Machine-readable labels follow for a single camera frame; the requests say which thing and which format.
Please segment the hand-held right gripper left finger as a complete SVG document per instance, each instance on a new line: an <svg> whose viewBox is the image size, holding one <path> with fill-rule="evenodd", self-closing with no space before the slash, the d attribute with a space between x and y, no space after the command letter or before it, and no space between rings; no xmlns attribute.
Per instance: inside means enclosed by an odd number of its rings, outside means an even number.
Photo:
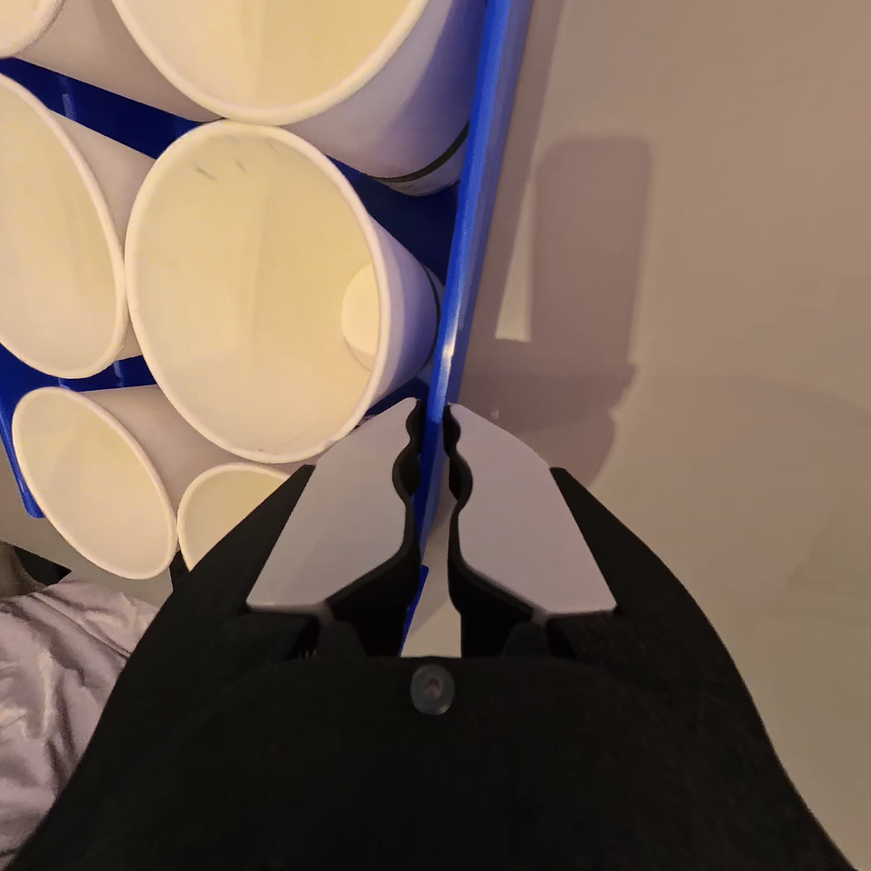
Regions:
<svg viewBox="0 0 871 871"><path fill-rule="evenodd" d="M424 401L407 398L327 450L248 595L253 612L351 625L365 652L400 654L418 592Z"/></svg>

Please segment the blue plastic bin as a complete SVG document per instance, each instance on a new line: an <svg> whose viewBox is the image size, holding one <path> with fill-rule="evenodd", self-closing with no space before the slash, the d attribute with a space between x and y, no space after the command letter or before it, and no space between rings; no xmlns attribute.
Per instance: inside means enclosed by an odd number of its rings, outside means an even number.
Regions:
<svg viewBox="0 0 871 871"><path fill-rule="evenodd" d="M448 396L456 356L454 344L463 332L460 321L465 314L470 286L476 283L483 267L484 230L492 215L495 182L507 134L509 100L514 96L516 85L508 81L508 74L516 76L519 71L519 38L525 37L528 28L528 24L514 25L518 10L528 11L528 7L522 2L487 2L462 170L451 186L421 196L411 195L386 186L315 147L346 175L372 217L443 283L438 341L430 364L425 367L432 369L434 377L423 424L421 452L425 466L429 466L435 455L436 430L441 425ZM8 64L16 70L26 67L29 72L38 71L41 83L62 74L65 79L83 82L87 91L100 93L97 108L113 110L105 113L103 120L125 122L123 137L109 138L153 158L154 163L177 139L198 126L233 121L194 103L159 72L137 47L114 2L64 2L52 26L36 43L12 58L2 59L2 66ZM57 113L52 103L41 99L41 93L29 88L29 79L21 80L16 74L6 77L21 84ZM77 114L58 114L81 124ZM103 135L99 127L81 125ZM50 523L30 492L16 457L12 420L18 402L29 392L43 387L84 393L146 386L157 386L162 391L142 352L115 362L95 376L63 379L28 366L2 345L2 439L29 514ZM192 462L195 475L180 492L180 500L198 475L224 463L226 458L234 458L234 454L184 421L198 434L199 450Z"/></svg>

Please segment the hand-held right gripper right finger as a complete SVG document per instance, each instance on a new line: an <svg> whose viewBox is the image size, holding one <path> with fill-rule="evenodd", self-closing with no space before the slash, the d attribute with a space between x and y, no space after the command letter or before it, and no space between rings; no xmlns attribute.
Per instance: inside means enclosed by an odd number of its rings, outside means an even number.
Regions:
<svg viewBox="0 0 871 871"><path fill-rule="evenodd" d="M615 612L550 465L459 404L445 410L442 432L455 499L448 586L462 657L495 657L516 626Z"/></svg>

